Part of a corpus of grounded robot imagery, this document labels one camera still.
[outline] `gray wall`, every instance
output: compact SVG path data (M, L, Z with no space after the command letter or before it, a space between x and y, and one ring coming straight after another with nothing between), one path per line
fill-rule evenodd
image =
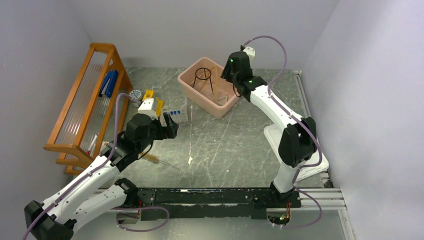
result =
M67 183L43 149L90 40L67 1L0 3L0 239L21 239L24 207Z
M302 81L358 240L424 239L424 2L341 0Z
M338 0L71 0L94 42L114 43L128 67L188 67L200 57L224 64L240 44L271 35L300 70ZM254 68L281 68L282 53L258 40Z

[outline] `blue object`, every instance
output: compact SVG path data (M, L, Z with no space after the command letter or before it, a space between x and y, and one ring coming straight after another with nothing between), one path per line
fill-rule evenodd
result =
M102 92L104 92L104 95L106 97L110 98L112 97L112 93L114 92L115 84L117 83L118 79L118 71L112 70L109 71L106 76L103 79L103 82L101 84L100 92L98 93L99 97L102 97Z

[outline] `gray marble table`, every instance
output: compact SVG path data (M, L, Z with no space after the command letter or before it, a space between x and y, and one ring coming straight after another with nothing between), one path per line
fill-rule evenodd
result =
M187 108L192 119L179 125L177 137L156 141L150 154L179 168L138 160L118 177L128 178L140 188L267 187L280 163L264 135L271 120L256 106L241 98L222 118L215 119L186 98L178 75L184 68L128 68L133 88L153 89L165 101L164 108ZM258 69L256 76L269 82L279 71ZM304 115L300 92L291 71L284 72L273 87L275 94L297 113ZM125 123L137 113L130 105ZM112 139L109 132L106 138ZM319 174L299 181L302 188L322 188Z

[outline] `wooden rack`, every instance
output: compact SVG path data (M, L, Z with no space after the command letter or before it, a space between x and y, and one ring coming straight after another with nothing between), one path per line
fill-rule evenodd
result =
M111 70L118 71L112 96L99 97L102 82ZM99 154L106 131L113 129L118 94L129 94L132 89L116 47L110 43L90 44L53 131L44 145L45 150L60 153L56 163L67 165L66 174L79 175L83 171L81 169L87 168ZM129 99L121 99L120 102L119 131L124 124ZM91 157L87 154L87 148L95 134L98 134L98 138Z

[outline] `plastic tub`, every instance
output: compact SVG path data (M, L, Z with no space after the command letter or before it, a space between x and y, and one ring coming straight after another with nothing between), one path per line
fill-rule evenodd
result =
M201 69L197 73L199 78L195 80L196 70L199 68L209 69L210 79L202 80L209 77L210 73ZM221 65L208 57L202 57L178 76L178 82L182 85L187 98L217 119L221 119L239 100L234 93L233 84L220 78L223 69ZM212 89L215 92L215 102L213 102Z

